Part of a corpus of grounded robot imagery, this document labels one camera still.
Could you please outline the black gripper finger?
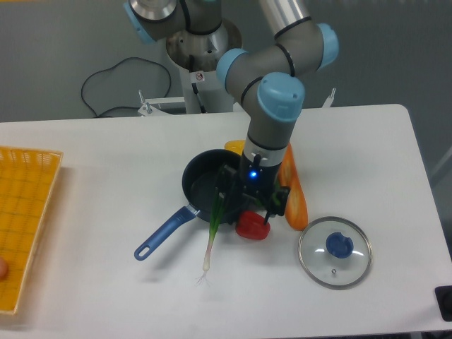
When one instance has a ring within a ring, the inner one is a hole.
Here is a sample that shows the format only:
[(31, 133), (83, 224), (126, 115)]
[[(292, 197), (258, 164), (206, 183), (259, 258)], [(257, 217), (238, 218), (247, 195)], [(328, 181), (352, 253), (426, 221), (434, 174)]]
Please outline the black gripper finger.
[(215, 223), (220, 224), (223, 217), (240, 205), (240, 191), (237, 184), (228, 188), (215, 188)]
[(266, 214), (264, 217), (264, 223), (267, 224), (270, 218), (276, 215), (283, 216), (287, 205), (287, 200), (290, 195), (290, 187), (281, 186), (276, 188), (270, 195), (270, 198), (266, 204)]

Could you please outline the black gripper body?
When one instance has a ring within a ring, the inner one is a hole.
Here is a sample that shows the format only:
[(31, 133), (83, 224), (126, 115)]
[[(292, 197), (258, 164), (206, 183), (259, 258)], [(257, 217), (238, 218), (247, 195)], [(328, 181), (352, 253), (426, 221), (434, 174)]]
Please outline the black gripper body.
[(237, 171), (235, 181), (240, 191), (240, 202), (245, 197), (253, 200), (255, 198), (266, 198), (268, 200), (275, 189), (281, 187), (277, 183), (281, 163), (274, 166), (264, 166), (263, 157), (260, 155), (257, 155), (256, 160), (250, 160), (245, 155), (234, 155), (234, 162), (231, 165), (229, 163), (223, 165), (229, 165)]

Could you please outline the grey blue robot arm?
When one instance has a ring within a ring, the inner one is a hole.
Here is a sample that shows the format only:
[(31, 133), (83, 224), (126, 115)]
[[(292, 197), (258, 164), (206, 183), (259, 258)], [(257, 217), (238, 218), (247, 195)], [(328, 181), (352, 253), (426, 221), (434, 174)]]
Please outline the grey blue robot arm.
[(246, 195), (267, 216), (282, 215), (274, 201), (281, 168), (305, 96), (301, 76), (335, 61), (338, 37), (315, 23), (303, 1), (261, 1), (275, 43), (250, 53), (234, 46), (220, 1), (127, 1), (129, 20), (143, 40), (167, 42), (174, 63), (190, 71), (215, 72), (223, 90), (250, 117), (240, 160)]

